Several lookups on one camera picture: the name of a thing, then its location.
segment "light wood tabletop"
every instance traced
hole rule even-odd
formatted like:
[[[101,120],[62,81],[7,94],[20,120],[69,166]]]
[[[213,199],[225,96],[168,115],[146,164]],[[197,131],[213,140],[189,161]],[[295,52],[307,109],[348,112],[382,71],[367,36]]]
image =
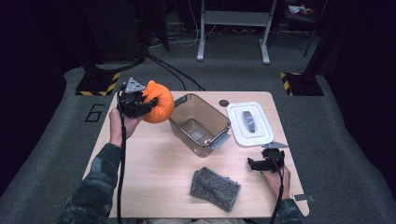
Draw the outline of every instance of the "light wood tabletop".
[[[257,102],[261,105],[273,130],[275,141],[287,145],[274,99],[265,91],[172,91],[175,99],[194,93],[227,116],[227,108],[220,100],[230,104]],[[110,107],[116,107],[113,99]],[[205,158],[195,155],[172,132],[169,120],[152,124],[140,122],[134,135],[127,140],[125,177],[122,187],[122,217],[212,218],[212,217],[270,217],[276,205],[265,178],[252,171],[247,158],[262,160],[262,147],[240,147],[231,135],[219,149]],[[109,140],[109,119],[99,133],[85,175],[96,154]],[[291,172],[291,194],[304,194],[290,149],[285,152],[285,164]],[[241,185],[239,194],[228,213],[212,203],[190,196],[191,181],[195,171],[207,167],[215,173],[230,177]],[[117,188],[114,191],[110,217],[117,216]],[[305,216],[309,214],[306,201],[297,202]]]

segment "yellow and black hazard tape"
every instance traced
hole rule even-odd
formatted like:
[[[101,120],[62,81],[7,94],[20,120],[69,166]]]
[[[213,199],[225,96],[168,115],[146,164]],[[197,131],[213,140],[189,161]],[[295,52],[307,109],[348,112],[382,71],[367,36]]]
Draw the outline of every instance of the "yellow and black hazard tape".
[[[113,92],[114,88],[116,88],[117,81],[119,80],[119,78],[120,78],[120,73],[114,75],[110,85],[105,91],[76,91],[76,95],[85,95],[85,96],[110,95],[111,92]]]
[[[300,76],[301,73],[280,73],[280,78],[282,78],[283,87],[285,88],[286,94],[293,95],[293,92],[291,91],[290,84],[287,79],[287,75]]]

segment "person's right arm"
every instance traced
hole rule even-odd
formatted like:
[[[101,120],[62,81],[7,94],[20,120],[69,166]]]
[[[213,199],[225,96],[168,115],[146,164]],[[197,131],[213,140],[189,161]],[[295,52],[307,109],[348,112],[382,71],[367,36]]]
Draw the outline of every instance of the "person's right arm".
[[[290,198],[290,171],[285,166],[281,168],[283,173],[283,194],[282,201],[279,206],[279,219],[282,224],[305,224],[306,220],[304,215],[301,213],[300,208],[296,202]],[[276,197],[279,195],[280,177],[278,172],[271,173],[270,171],[263,171],[262,174],[267,179],[268,185],[271,191]]]

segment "sleeve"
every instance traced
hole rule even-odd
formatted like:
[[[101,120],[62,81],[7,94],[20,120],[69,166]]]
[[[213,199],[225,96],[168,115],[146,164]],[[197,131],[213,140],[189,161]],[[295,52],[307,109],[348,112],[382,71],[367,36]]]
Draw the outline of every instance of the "sleeve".
[[[279,208],[279,218],[282,224],[305,224],[306,220],[293,199],[282,200]]]
[[[91,170],[81,180],[57,223],[106,223],[113,206],[118,182],[121,149],[105,144],[92,161]]]

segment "orange pumpkin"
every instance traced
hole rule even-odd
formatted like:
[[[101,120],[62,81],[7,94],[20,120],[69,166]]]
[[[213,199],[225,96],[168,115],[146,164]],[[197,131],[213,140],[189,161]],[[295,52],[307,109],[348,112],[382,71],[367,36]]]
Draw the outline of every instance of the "orange pumpkin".
[[[175,108],[175,101],[172,93],[165,86],[151,80],[143,91],[143,96],[147,96],[144,103],[149,102],[154,97],[158,97],[158,104],[151,108],[144,121],[161,123],[171,117]]]

